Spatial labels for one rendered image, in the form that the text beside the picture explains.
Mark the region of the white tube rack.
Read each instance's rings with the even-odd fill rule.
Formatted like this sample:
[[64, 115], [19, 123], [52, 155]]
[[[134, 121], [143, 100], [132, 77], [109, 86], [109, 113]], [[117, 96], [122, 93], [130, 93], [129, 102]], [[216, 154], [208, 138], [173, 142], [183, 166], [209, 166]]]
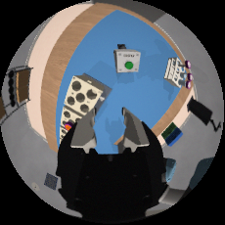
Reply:
[[[173, 65], [173, 61], [176, 61], [175, 66]], [[169, 83], [171, 83], [172, 86], [175, 86], [175, 87], [180, 88], [181, 85], [178, 84], [178, 80], [179, 79], [182, 79], [183, 80], [183, 78], [180, 77], [180, 72], [185, 72], [185, 68], [183, 67], [184, 70], [182, 71], [181, 67], [179, 67], [177, 65], [177, 61], [180, 61], [177, 57], [175, 57], [175, 58], [168, 58], [168, 63], [167, 63], [167, 67], [166, 67], [164, 79], [166, 81], [168, 81]], [[176, 72], [176, 71], [178, 71], [177, 68], [179, 69], [179, 72], [178, 73]], [[176, 81], [174, 80], [174, 77], [177, 78]]]

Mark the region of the blue bench mat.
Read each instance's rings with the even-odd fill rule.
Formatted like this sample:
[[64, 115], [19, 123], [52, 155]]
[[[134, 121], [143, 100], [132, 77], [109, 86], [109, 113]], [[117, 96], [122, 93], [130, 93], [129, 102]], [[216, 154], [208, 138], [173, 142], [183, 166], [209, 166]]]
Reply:
[[[116, 73], [113, 50], [118, 49], [117, 44], [141, 52], [139, 72]], [[105, 16], [81, 40], [67, 64], [56, 107], [58, 149], [62, 110], [74, 75], [86, 73], [112, 89], [94, 117], [94, 149], [98, 154], [118, 154], [114, 143], [126, 128], [123, 107], [152, 129], [177, 97], [182, 86], [172, 86], [164, 79], [168, 58], [174, 57], [179, 59], [169, 43], [147, 23], [120, 10]]]

